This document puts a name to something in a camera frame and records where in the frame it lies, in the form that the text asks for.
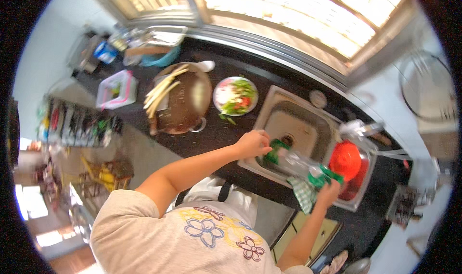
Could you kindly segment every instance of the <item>beige t-shirt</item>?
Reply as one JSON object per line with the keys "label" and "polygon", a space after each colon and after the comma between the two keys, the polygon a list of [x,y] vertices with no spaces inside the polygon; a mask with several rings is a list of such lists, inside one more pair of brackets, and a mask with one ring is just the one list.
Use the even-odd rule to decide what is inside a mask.
{"label": "beige t-shirt", "polygon": [[[282,273],[268,244],[233,207],[195,201],[159,218],[156,204],[131,190],[111,193],[90,237],[108,273]],[[286,274],[312,274],[294,266]]]}

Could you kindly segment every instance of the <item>person's right hand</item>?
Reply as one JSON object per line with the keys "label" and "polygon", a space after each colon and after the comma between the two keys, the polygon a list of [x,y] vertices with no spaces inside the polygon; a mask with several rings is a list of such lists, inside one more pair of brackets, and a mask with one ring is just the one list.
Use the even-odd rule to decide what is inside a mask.
{"label": "person's right hand", "polygon": [[269,135],[262,129],[245,133],[233,147],[239,159],[266,155],[273,150],[269,146]]}
{"label": "person's right hand", "polygon": [[325,184],[324,187],[317,194],[316,205],[329,208],[340,194],[340,183],[334,179],[330,180],[331,185]]}

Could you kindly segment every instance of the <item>tile floor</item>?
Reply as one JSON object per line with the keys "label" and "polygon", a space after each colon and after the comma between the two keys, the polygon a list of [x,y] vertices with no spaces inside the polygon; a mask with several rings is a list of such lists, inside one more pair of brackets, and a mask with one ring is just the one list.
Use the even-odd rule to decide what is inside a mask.
{"label": "tile floor", "polygon": [[[83,100],[87,106],[94,104],[92,103],[94,98],[82,91],[78,84],[73,84],[71,87],[72,91],[67,88],[64,91],[55,93],[55,95],[74,102]],[[138,187],[151,173],[181,159],[180,156],[128,124],[123,127],[123,135],[116,136],[107,148],[73,148],[68,157],[59,158],[57,163],[63,168],[64,172],[78,175],[78,173],[84,171],[80,162],[81,154],[94,163],[120,158],[129,159],[134,169],[134,177],[129,185],[132,190]],[[292,214],[293,209],[259,196],[257,222],[254,230],[271,246]]]}

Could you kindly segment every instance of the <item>countertop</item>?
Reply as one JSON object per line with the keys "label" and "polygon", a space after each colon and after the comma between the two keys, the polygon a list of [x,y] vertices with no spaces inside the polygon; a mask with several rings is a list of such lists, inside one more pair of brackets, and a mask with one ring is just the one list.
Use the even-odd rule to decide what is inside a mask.
{"label": "countertop", "polygon": [[[207,125],[202,132],[188,132],[179,135],[160,133],[152,137],[158,143],[184,158],[237,142],[245,132],[253,128],[271,85],[279,86],[306,100],[309,100],[311,90],[320,90],[327,97],[327,106],[324,110],[330,114],[342,121],[348,121],[345,109],[349,109],[364,122],[372,122],[372,119],[358,107],[329,87],[286,66],[253,56],[247,52],[186,38],[182,44],[180,57],[175,62],[206,60],[213,60],[216,63],[215,68],[208,73],[212,87],[215,87],[226,77],[244,75],[257,86],[259,100],[255,109],[249,114],[233,118],[237,123],[235,126],[228,121],[221,120],[218,116],[219,111],[211,102],[205,115]],[[153,77],[160,72],[161,68],[154,66],[148,68],[124,67],[121,58],[118,57],[112,65],[105,67],[104,71],[115,73],[125,68],[132,70],[133,76],[138,79],[137,102],[115,109],[114,112],[125,122],[149,135],[149,124],[142,109],[142,103],[145,94],[150,90]],[[83,72],[78,73],[76,77],[94,95],[96,95],[98,85],[103,79]],[[386,148],[378,145],[380,150],[399,148],[399,145],[390,136],[388,138],[392,140],[392,146]],[[259,196],[296,210],[300,209],[292,189],[239,167],[237,162],[227,164],[214,174]],[[396,182],[406,183],[407,179],[408,173],[402,167],[402,162],[378,157],[368,189],[357,212],[352,213],[334,206],[327,212],[326,218],[343,223],[343,227],[324,252],[327,261],[345,248],[352,250],[351,256],[353,257],[372,255],[390,227],[390,224],[383,217],[396,189]]]}

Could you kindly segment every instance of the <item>checkered cloth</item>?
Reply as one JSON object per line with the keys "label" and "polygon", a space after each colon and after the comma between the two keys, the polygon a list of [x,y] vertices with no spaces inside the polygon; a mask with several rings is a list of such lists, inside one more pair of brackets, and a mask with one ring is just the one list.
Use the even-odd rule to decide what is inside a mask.
{"label": "checkered cloth", "polygon": [[289,177],[287,181],[292,185],[293,193],[305,215],[309,214],[316,201],[315,188],[304,179]]}

